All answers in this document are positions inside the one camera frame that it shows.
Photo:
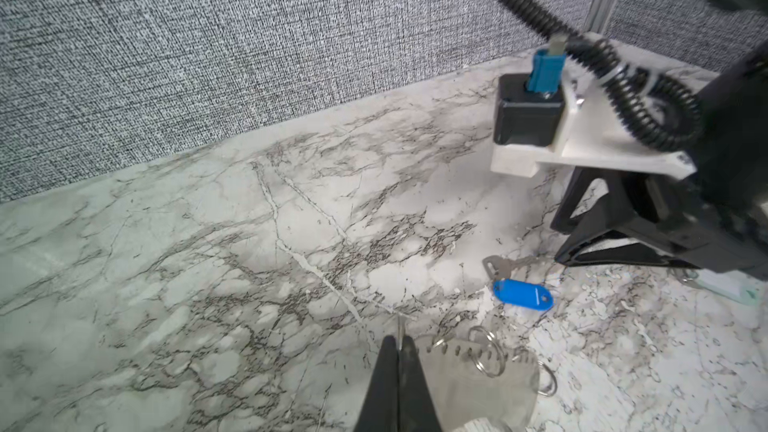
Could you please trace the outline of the silver key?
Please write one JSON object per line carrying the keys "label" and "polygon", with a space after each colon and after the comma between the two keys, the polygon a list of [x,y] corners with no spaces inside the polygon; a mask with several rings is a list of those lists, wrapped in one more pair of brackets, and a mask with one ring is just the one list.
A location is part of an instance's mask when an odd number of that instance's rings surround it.
{"label": "silver key", "polygon": [[491,255],[482,260],[482,265],[492,282],[516,280],[527,282],[531,270],[540,263],[537,257],[509,259]]}

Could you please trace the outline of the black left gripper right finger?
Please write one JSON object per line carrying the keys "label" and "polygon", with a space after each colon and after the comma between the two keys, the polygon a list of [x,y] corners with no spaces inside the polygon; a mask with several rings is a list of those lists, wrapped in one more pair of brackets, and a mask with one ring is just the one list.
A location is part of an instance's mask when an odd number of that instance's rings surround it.
{"label": "black left gripper right finger", "polygon": [[417,346],[408,335],[402,338],[398,351],[397,430],[442,431]]}

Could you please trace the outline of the blue capped key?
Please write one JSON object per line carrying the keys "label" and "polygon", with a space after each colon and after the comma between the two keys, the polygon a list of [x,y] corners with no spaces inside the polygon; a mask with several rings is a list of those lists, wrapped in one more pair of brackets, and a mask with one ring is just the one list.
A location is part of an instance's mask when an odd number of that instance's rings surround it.
{"label": "blue capped key", "polygon": [[554,305],[553,296],[544,286],[512,279],[495,280],[494,296],[504,304],[546,312]]}

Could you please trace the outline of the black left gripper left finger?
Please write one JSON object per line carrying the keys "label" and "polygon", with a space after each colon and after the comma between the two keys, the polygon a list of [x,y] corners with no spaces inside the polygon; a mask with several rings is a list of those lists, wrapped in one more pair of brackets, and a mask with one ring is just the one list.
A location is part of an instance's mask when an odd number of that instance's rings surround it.
{"label": "black left gripper left finger", "polygon": [[394,336],[381,344],[354,432],[398,430],[399,350]]}

